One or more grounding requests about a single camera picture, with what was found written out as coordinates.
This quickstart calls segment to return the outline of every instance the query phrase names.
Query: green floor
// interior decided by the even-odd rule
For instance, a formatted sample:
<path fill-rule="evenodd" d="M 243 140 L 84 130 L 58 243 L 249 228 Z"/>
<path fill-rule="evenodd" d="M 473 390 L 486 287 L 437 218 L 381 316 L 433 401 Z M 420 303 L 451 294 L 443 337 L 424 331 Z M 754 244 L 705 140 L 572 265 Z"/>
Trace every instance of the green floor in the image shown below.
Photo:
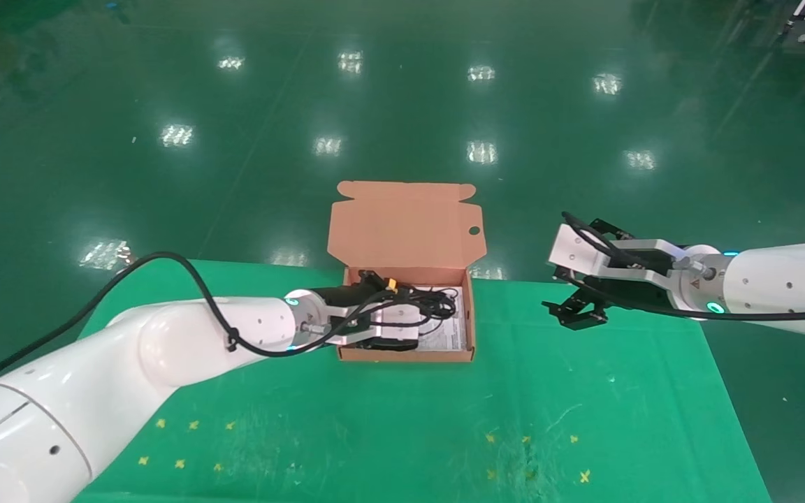
<path fill-rule="evenodd" d="M 805 47 L 770 43 L 790 10 L 0 0 L 0 356 L 114 274 L 82 263 L 99 243 L 336 267 L 345 179 L 475 184 L 480 277 L 549 279 L 561 210 L 724 249 L 805 242 Z M 170 124 L 186 145 L 165 147 Z M 705 331 L 773 499 L 805 500 L 805 338 Z"/>

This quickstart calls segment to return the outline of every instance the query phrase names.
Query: black wire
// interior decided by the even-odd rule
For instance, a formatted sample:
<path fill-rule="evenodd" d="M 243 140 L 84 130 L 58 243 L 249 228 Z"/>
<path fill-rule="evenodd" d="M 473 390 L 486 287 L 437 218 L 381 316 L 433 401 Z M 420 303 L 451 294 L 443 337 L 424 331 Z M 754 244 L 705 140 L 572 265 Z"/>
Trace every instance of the black wire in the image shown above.
<path fill-rule="evenodd" d="M 99 292 L 96 293 L 94 297 L 92 297 L 92 300 L 89 300 L 89 302 L 86 305 L 84 305 L 79 312 L 74 314 L 73 317 L 68 319 L 67 322 L 64 322 L 63 325 L 60 325 L 60 327 L 55 328 L 48 334 L 45 334 L 42 337 L 38 338 L 37 340 L 27 344 L 25 347 L 20 348 L 20 350 L 11 354 L 6 359 L 1 360 L 0 372 L 2 372 L 2 370 L 7 369 L 14 363 L 18 362 L 23 357 L 28 356 L 28 354 L 32 353 L 32 351 L 35 351 L 38 348 L 41 348 L 42 346 L 45 346 L 45 344 L 50 343 L 51 341 L 55 340 L 55 338 L 58 338 L 59 335 L 63 335 L 64 332 L 73 328 L 73 326 L 82 321 L 83 318 L 86 318 L 86 316 L 89 315 L 89 313 L 92 312 L 92 310 L 99 305 L 101 300 L 105 298 L 106 294 L 108 294 L 111 290 L 113 290 L 114 287 L 117 286 L 117 284 L 120 283 L 125 277 L 129 276 L 131 272 L 147 264 L 147 262 L 156 260 L 157 258 L 169 258 L 170 260 L 179 262 L 179 264 L 181 264 L 182 267 L 188 271 L 192 279 L 194 279 L 194 283 L 197 284 L 198 289 L 201 290 L 201 294 L 202 296 L 204 296 L 204 300 L 207 300 L 207 305 L 210 306 L 210 311 L 213 312 L 213 315 L 215 316 L 215 318 L 217 318 L 217 321 L 226 331 L 226 333 L 231 333 L 232 330 L 237 332 L 237 329 L 232 328 L 229 325 L 229 322 L 226 321 L 226 317 L 223 316 L 223 313 L 219 311 L 217 303 L 215 302 L 215 300 L 213 300 L 213 296 L 210 293 L 210 290 L 207 288 L 207 284 L 204 284 L 204 280 L 201 278 L 201 274 L 198 274 L 198 270 L 195 270 L 191 262 L 188 262 L 187 258 L 182 257 L 182 255 L 173 254 L 171 251 L 156 251 L 153 254 L 144 255 L 144 257 L 139 258 L 129 267 L 117 273 L 116 276 L 111 278 L 111 280 L 108 281 L 108 283 L 105 284 L 105 286 L 103 286 L 103 288 L 99 290 Z"/>
<path fill-rule="evenodd" d="M 651 268 L 651 264 L 649 264 L 648 261 L 645 261 L 644 258 L 637 257 L 617 248 L 612 242 L 604 237 L 603 233 L 598 232 L 582 220 L 577 219 L 577 217 L 573 216 L 573 214 L 570 214 L 567 211 L 562 211 L 561 216 L 565 218 L 565 223 L 568 226 L 571 226 L 573 232 L 577 233 L 577 235 L 582 238 L 583 241 L 587 242 L 592 248 L 602 252 L 602 254 L 607 255 L 610 258 L 614 258 L 614 260 L 626 262 L 627 264 L 637 264 L 643 268 Z M 597 239 L 597 241 L 595 241 L 595 239 L 590 239 L 586 233 L 590 233 L 595 239 Z"/>
<path fill-rule="evenodd" d="M 448 296 L 446 293 L 443 293 L 446 290 L 453 290 L 453 289 L 442 289 L 434 291 L 433 287 L 431 290 L 421 290 L 416 289 L 414 286 L 407 286 L 403 284 L 403 286 L 398 287 L 402 290 L 402 293 L 399 293 L 398 296 L 394 296 L 394 299 L 390 302 L 386 303 L 385 305 L 378 305 L 374 306 L 373 308 L 367 309 L 366 311 L 361 313 L 362 315 L 371 314 L 372 312 L 380 311 L 381 309 L 386 309 L 387 307 L 392 307 L 394 305 L 413 305 L 419 308 L 419 313 L 424 316 L 424 319 L 420 321 L 413 321 L 408 323 L 400 323 L 400 322 L 393 322 L 393 321 L 372 321 L 371 324 L 376 327 L 421 327 L 431 321 L 431 319 L 439 319 L 439 321 L 443 321 L 444 319 L 450 319 L 454 315 L 456 315 L 456 299 L 457 299 L 457 292 L 456 296 Z"/>
<path fill-rule="evenodd" d="M 578 289 L 584 289 L 594 296 L 600 297 L 602 300 L 619 305 L 627 309 L 638 309 L 638 311 L 650 312 L 653 314 L 662 314 L 664 316 L 673 316 L 676 318 L 701 318 L 701 319 L 722 319 L 722 321 L 805 321 L 805 312 L 771 312 L 760 314 L 734 314 L 719 313 L 719 312 L 706 312 L 706 311 L 685 311 L 684 309 L 670 309 L 659 306 L 643 305 L 642 303 L 630 302 L 623 300 L 611 294 L 602 292 L 601 290 L 594 289 L 593 287 L 585 284 L 584 282 L 577 281 L 572 276 L 563 277 L 566 282 L 573 284 Z"/>
<path fill-rule="evenodd" d="M 418 323 L 414 324 L 390 324 L 386 323 L 383 326 L 396 326 L 396 327 L 416 327 L 427 323 L 429 319 L 447 319 L 451 318 L 454 314 L 456 314 L 456 304 L 453 300 L 451 302 L 451 312 L 448 312 L 448 309 L 442 309 L 444 306 L 447 306 L 447 303 L 444 302 L 443 299 L 437 298 L 432 296 L 431 293 L 434 292 L 427 292 L 424 290 L 418 289 L 411 289 L 410 296 L 406 296 L 405 298 L 390 300 L 390 302 L 385 302 L 383 305 L 377 305 L 372 308 L 366 309 L 366 306 L 371 305 L 371 303 L 378 302 L 378 300 L 387 299 L 389 297 L 394 297 L 394 293 L 390 290 L 382 290 L 380 292 L 376 292 L 368 297 L 365 302 L 362 302 L 361 305 L 357 306 L 354 311 L 350 312 L 346 318 L 344 318 L 338 325 L 332 327 L 330 331 L 328 331 L 322 337 L 317 338 L 317 340 L 309 343 L 304 344 L 304 346 L 296 347 L 293 349 L 289 349 L 287 351 L 269 351 L 265 350 L 253 344 L 250 344 L 248 341 L 244 340 L 240 336 L 240 333 L 237 328 L 234 328 L 232 325 L 229 324 L 226 317 L 224 317 L 223 312 L 220 311 L 219 307 L 217 306 L 217 302 L 213 299 L 213 294 L 210 293 L 210 289 L 207 288 L 207 284 L 204 283 L 204 279 L 201 277 L 201 274 L 198 273 L 198 270 L 194 268 L 194 266 L 187 260 L 187 258 L 182 257 L 179 254 L 173 254 L 171 251 L 156 251 L 153 254 L 144 255 L 144 257 L 139 258 L 137 261 L 132 263 L 130 266 L 125 268 L 124 270 L 117 273 L 105 286 L 99 290 L 98 293 L 92 297 L 92 300 L 86 303 L 79 312 L 73 315 L 67 322 L 64 322 L 63 325 L 60 327 L 55 328 L 48 334 L 43 335 L 42 337 L 38 338 L 37 340 L 33 341 L 31 344 L 27 344 L 25 347 L 20 348 L 20 350 L 12 353 L 9 357 L 0 360 L 0 372 L 2 370 L 7 369 L 14 363 L 18 362 L 20 359 L 28 356 L 28 354 L 32 353 L 32 351 L 45 346 L 45 344 L 50 343 L 51 341 L 58 338 L 59 335 L 63 335 L 64 332 L 73 328 L 77 323 L 82 321 L 84 318 L 92 312 L 96 306 L 105 298 L 106 294 L 110 293 L 111 290 L 117 286 L 125 277 L 129 276 L 132 272 L 137 271 L 138 268 L 147 264 L 150 261 L 154 261 L 157 258 L 169 258 L 172 261 L 179 262 L 183 268 L 191 275 L 191 278 L 194 280 L 195 285 L 198 287 L 198 290 L 201 290 L 201 295 L 204 297 L 204 301 L 207 303 L 207 306 L 210 307 L 210 311 L 213 313 L 213 316 L 217 319 L 220 327 L 226 331 L 227 340 L 229 344 L 237 344 L 238 346 L 243 347 L 244 349 L 250 351 L 250 353 L 258 354 L 259 356 L 265 356 L 269 358 L 283 358 L 287 356 L 296 356 L 296 354 L 306 353 L 310 349 L 314 349 L 317 347 L 321 347 L 322 344 L 325 344 L 327 340 L 332 337 L 335 337 L 338 332 L 340 332 L 343 328 L 345 328 L 349 322 L 353 321 L 355 318 L 360 316 L 365 316 L 367 314 L 371 314 L 372 312 L 380 311 L 381 309 L 386 309 L 386 307 L 394 306 L 394 305 L 416 305 L 419 307 L 419 311 L 422 314 L 425 314 L 427 318 L 423 319 Z M 444 299 L 449 300 L 449 297 L 446 296 L 444 293 L 439 294 L 439 296 L 443 297 Z"/>
<path fill-rule="evenodd" d="M 421 332 L 419 332 L 418 337 L 424 337 L 424 335 L 433 334 L 435 331 L 437 331 L 442 326 L 443 326 L 443 321 L 440 321 L 439 323 L 437 323 L 437 325 L 434 328 L 429 329 L 427 332 L 424 332 L 423 334 Z"/>

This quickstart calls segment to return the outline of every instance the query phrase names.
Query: open cardboard box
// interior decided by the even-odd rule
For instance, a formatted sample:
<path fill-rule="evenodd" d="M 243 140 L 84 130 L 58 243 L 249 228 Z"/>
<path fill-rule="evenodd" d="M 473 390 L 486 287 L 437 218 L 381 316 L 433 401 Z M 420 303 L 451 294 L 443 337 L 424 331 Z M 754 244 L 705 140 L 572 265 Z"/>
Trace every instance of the open cardboard box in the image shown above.
<path fill-rule="evenodd" d="M 338 347 L 341 360 L 470 362 L 474 359 L 474 300 L 467 267 L 486 255 L 483 211 L 462 203 L 470 184 L 340 182 L 351 198 L 331 208 L 328 253 L 347 266 L 344 284 L 360 270 L 415 286 L 460 286 L 465 309 L 462 351 L 380 351 Z"/>

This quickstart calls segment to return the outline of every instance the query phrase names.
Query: robotic arm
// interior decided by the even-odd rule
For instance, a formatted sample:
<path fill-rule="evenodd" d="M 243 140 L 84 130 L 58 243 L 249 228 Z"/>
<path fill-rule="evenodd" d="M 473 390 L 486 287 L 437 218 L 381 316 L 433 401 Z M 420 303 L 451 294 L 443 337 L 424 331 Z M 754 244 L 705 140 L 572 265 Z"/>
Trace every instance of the robotic arm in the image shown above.
<path fill-rule="evenodd" d="M 606 323 L 606 309 L 619 306 L 805 334 L 805 245 L 722 254 L 708 245 L 635 239 L 600 219 L 587 225 L 563 216 L 549 262 L 555 277 L 578 290 L 560 304 L 543 305 L 565 327 Z"/>
<path fill-rule="evenodd" d="M 427 296 L 454 314 L 445 293 L 402 294 Z M 181 386 L 329 334 L 327 344 L 413 349 L 418 325 L 448 312 L 428 309 L 422 319 L 416 302 L 394 299 L 396 287 L 370 272 L 353 286 L 294 290 L 282 299 L 214 298 L 246 340 L 229 337 L 204 299 L 122 312 L 102 331 L 0 376 L 0 503 L 71 501 Z M 259 353 L 236 350 L 239 343 Z"/>

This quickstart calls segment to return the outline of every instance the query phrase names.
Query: box flap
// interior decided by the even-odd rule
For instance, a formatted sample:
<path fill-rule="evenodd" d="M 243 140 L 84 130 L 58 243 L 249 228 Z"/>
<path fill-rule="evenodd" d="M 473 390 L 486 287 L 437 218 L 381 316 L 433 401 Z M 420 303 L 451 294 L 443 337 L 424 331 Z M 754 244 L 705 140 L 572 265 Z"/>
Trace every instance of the box flap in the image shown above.
<path fill-rule="evenodd" d="M 466 268 L 486 255 L 483 211 L 460 201 L 470 184 L 340 182 L 328 252 L 351 267 Z"/>
<path fill-rule="evenodd" d="M 348 198 L 409 198 L 410 200 L 463 201 L 476 194 L 471 184 L 403 184 L 403 182 L 351 182 L 338 184 Z"/>

